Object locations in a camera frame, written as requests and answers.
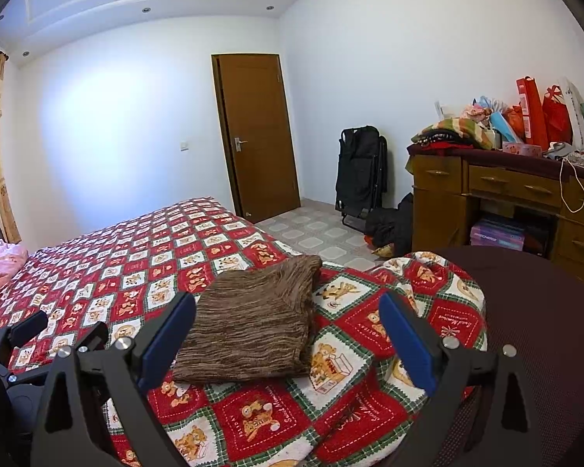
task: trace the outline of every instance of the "door frame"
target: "door frame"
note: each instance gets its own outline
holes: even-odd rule
[[[232,199],[234,200],[234,209],[237,216],[244,217],[245,211],[240,201],[240,189],[238,188],[238,178],[236,177],[236,169],[234,166],[234,148],[232,147],[232,138],[229,134],[229,126],[227,124],[227,114],[225,112],[225,98],[223,97],[223,82],[220,72],[219,58],[222,56],[276,56],[278,64],[279,85],[281,86],[281,95],[283,96],[283,106],[286,111],[288,121],[288,133],[290,134],[290,143],[292,144],[292,161],[294,164],[294,190],[300,198],[298,189],[298,172],[296,169],[296,157],[294,157],[294,142],[292,140],[292,129],[290,127],[290,112],[288,110],[288,100],[286,98],[285,86],[283,85],[283,73],[281,71],[281,58],[279,54],[261,54],[261,53],[239,53],[239,54],[213,54],[212,55],[212,73],[214,76],[214,89],[216,92],[216,107],[218,107],[218,120],[220,121],[220,132],[223,139],[223,150],[225,151],[225,162],[227,164],[227,174],[229,176],[229,184],[232,188]]]

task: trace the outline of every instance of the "brown folded sweater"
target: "brown folded sweater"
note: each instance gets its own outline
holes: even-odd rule
[[[174,379],[200,384],[309,374],[311,293],[321,266],[318,256],[296,256],[222,273],[201,294]]]

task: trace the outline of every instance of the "bed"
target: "bed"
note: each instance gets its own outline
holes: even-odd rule
[[[0,290],[0,327],[41,309],[48,327],[15,351],[15,373],[52,361],[97,321],[110,340],[134,336],[178,290],[195,298],[228,269],[263,268],[298,253],[213,198],[187,200],[31,256]],[[378,320],[394,290],[441,335],[486,349],[484,296],[431,253],[368,272],[325,262],[314,291],[312,375],[191,386],[171,372],[148,401],[191,466],[373,465],[393,452],[426,397]],[[104,414],[120,459],[139,467],[112,401]]]

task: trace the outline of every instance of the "pink cloth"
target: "pink cloth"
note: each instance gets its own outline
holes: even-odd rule
[[[28,260],[23,244],[7,244],[0,240],[0,288],[7,284]]]

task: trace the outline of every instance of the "white cable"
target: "white cable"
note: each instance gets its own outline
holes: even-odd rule
[[[573,165],[573,163],[571,163],[569,160],[567,160],[566,158],[562,158],[561,161],[561,174],[559,177],[559,181],[561,182],[561,199],[562,199],[562,203],[565,204],[565,207],[567,207],[567,209],[569,210],[569,212],[571,214],[576,214],[578,212],[580,212],[583,208],[584,208],[584,200],[582,202],[582,206],[578,209],[578,210],[572,210],[568,205],[567,202],[565,202],[564,196],[562,194],[562,167],[564,166],[564,162],[567,162],[569,165],[571,165],[573,167],[573,171],[575,172],[575,179],[577,180],[577,183],[580,185],[580,188],[582,188],[582,191],[584,191],[584,186],[582,186],[582,183],[580,182],[580,178],[577,176],[577,170],[575,169],[575,165]]]

